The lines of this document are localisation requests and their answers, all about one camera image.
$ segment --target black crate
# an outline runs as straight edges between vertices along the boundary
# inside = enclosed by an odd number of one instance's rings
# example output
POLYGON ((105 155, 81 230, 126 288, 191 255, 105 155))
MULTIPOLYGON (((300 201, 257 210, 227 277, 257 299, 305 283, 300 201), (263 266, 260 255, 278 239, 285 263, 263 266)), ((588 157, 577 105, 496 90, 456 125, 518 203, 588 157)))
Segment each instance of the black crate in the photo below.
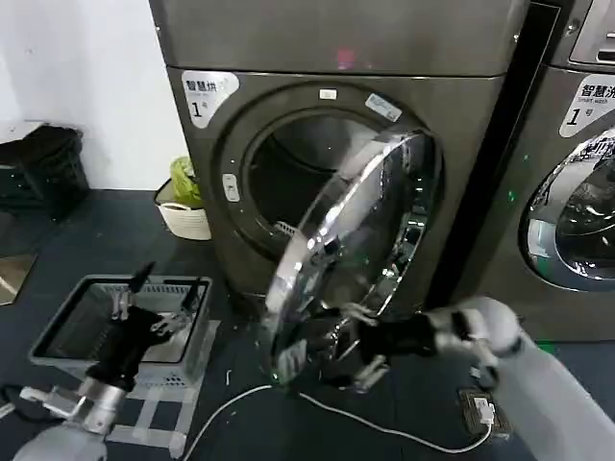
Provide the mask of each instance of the black crate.
POLYGON ((64 218, 89 191, 81 149, 80 132, 48 125, 0 145, 0 210, 64 218))

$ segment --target floor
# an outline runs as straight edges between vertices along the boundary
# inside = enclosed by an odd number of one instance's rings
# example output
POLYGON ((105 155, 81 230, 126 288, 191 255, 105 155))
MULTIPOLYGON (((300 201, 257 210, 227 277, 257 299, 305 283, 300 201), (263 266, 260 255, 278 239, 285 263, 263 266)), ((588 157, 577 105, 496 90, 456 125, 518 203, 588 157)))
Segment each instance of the floor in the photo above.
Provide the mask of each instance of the floor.
MULTIPOLYGON (((158 262, 156 273, 207 276, 214 280, 211 315, 222 321, 214 344, 194 434, 209 415, 230 397, 266 383, 259 367, 254 326, 242 321, 228 301, 223 278, 210 243, 188 242, 171 235, 147 192, 94 192, 58 225, 40 216, 20 216, 0 240, 0 256, 38 253, 37 264, 14 305, 0 307, 0 376, 3 380, 48 388, 67 387, 74 380, 52 368, 29 363, 28 351, 72 287, 88 274, 130 274, 144 262, 158 262), (229 373, 229 384, 226 376, 229 373)), ((556 346, 555 353, 582 381, 609 415, 615 415, 615 345, 556 346)), ((371 393, 355 396, 318 388, 314 397, 350 410, 380 425, 398 428, 447 447, 467 445, 457 403, 457 391, 471 386, 467 364, 458 360, 408 357, 394 362, 393 371, 371 393)), ((131 408, 126 415, 131 416, 131 408)), ((164 421, 164 407, 155 420, 164 421)), ((19 421, 2 421, 0 458, 10 459, 39 428, 19 421)), ((163 449, 109 444, 110 460, 144 457, 168 460, 163 449)), ((451 456, 382 435, 328 414, 299 400, 292 392, 266 391, 225 412, 195 450, 193 460, 313 461, 380 458, 387 461, 449 459, 451 456)), ((492 440, 459 455, 463 460, 531 460, 518 438, 492 440)))

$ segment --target washing machine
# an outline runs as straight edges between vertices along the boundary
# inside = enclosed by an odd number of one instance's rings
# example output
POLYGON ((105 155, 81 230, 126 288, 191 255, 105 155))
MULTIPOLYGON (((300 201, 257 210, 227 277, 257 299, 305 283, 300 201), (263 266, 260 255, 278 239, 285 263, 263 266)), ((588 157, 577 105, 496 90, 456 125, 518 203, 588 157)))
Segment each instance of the washing machine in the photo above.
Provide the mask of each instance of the washing machine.
POLYGON ((539 339, 613 340, 615 5, 574 2, 551 42, 453 301, 496 298, 539 339))
MULTIPOLYGON (((151 6, 213 244, 233 291, 262 301, 290 236, 339 166, 365 149, 377 156, 400 148, 383 142, 383 132, 406 133, 403 148, 429 167, 412 179, 423 199, 409 219, 411 264, 396 300, 420 307, 527 1, 151 6), (411 134, 419 132, 415 144, 411 134)), ((384 255, 398 241, 399 226, 388 227, 387 219, 363 238, 357 264, 371 267, 369 255, 384 255)))

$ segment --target white bucket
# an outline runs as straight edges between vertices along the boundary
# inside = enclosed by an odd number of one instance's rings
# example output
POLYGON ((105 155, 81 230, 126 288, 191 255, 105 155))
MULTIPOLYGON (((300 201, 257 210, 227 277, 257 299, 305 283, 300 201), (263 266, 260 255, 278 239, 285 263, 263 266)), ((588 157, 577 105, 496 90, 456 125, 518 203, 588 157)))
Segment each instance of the white bucket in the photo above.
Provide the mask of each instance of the white bucket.
POLYGON ((170 180, 159 189, 154 199, 169 230, 181 238, 210 240, 211 232, 205 209, 178 204, 174 199, 170 180))

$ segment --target gray tray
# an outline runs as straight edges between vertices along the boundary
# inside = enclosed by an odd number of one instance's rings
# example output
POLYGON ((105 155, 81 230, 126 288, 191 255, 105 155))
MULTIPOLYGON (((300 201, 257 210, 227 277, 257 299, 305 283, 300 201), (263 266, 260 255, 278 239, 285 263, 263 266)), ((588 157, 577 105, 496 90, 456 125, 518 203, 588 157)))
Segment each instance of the gray tray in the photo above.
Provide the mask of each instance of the gray tray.
MULTIPOLYGON (((83 379, 109 331, 113 293, 126 288, 130 276, 87 276, 62 304, 58 314, 35 342, 33 363, 53 366, 83 379)), ((181 308, 194 278, 150 276, 135 295, 139 307, 170 315, 181 308)), ((139 366, 137 387, 189 387, 204 371, 199 364, 209 321, 210 279, 201 279, 191 322, 165 344, 150 348, 139 366)))

